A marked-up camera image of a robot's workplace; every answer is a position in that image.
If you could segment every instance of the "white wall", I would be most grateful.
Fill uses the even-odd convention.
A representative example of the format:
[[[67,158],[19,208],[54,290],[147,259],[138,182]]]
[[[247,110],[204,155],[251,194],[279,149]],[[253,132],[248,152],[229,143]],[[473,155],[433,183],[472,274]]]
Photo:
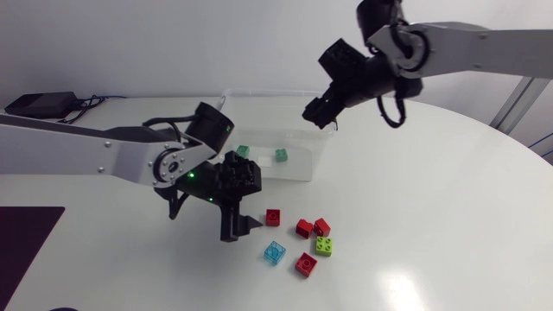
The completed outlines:
[[[81,97],[217,95],[229,87],[323,90],[329,78],[317,59],[330,44],[343,37],[365,51],[355,18],[359,2],[3,0],[0,106],[26,92],[66,90]],[[553,28],[551,4],[543,0],[404,0],[404,11],[410,22]],[[426,79],[417,100],[489,123],[517,82],[450,74]],[[553,93],[545,95],[550,102]],[[543,120],[525,122],[531,129],[517,135],[524,143],[553,131]]]

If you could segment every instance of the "black power adapter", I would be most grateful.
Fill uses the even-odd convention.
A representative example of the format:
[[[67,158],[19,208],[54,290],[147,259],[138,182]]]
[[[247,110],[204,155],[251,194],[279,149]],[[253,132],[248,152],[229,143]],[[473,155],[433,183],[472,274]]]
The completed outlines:
[[[10,115],[33,118],[64,118],[72,111],[77,99],[73,92],[25,94],[9,104],[5,111]]]

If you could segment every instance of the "metal pole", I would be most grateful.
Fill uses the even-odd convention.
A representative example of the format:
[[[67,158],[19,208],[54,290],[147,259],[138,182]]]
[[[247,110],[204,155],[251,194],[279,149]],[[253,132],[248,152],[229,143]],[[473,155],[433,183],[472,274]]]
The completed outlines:
[[[490,126],[509,135],[549,83],[549,79],[523,77]]]

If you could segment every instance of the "robotic arm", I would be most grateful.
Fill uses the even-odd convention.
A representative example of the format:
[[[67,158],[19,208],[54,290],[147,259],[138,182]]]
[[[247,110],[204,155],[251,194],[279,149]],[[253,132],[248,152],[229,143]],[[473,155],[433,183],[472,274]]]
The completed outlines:
[[[178,122],[191,124],[180,133]],[[160,123],[175,131],[149,127]],[[233,128],[230,119],[204,103],[190,117],[155,118],[111,130],[0,115],[0,174],[117,176],[153,187],[168,201],[171,219],[193,195],[219,206],[220,239],[232,242],[261,225],[239,213],[242,197],[261,190],[257,164],[233,151],[222,163],[207,161],[221,151]]]
[[[400,0],[364,0],[359,27],[373,57],[339,39],[319,59],[333,82],[307,105],[303,118],[323,128],[344,108],[376,98],[386,123],[405,119],[404,99],[423,89],[422,77],[462,71],[553,79],[552,30],[490,30],[460,22],[408,24]],[[381,96],[395,91],[400,118],[391,120]]]

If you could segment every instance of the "red lego brick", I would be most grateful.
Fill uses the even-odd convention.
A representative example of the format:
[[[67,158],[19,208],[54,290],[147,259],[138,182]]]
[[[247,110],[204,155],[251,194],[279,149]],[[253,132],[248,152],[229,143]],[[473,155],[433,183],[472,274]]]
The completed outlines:
[[[265,224],[268,226],[279,226],[280,225],[280,210],[267,210],[265,215]]]
[[[313,224],[307,222],[305,219],[300,219],[296,225],[296,233],[304,238],[309,238],[309,235],[313,231]]]
[[[300,259],[296,263],[296,270],[300,271],[303,275],[309,277],[311,271],[317,265],[317,260],[310,255],[303,253]]]
[[[318,219],[315,221],[315,227],[313,230],[315,230],[317,237],[328,237],[328,234],[330,234],[330,226],[327,224],[325,219]]]

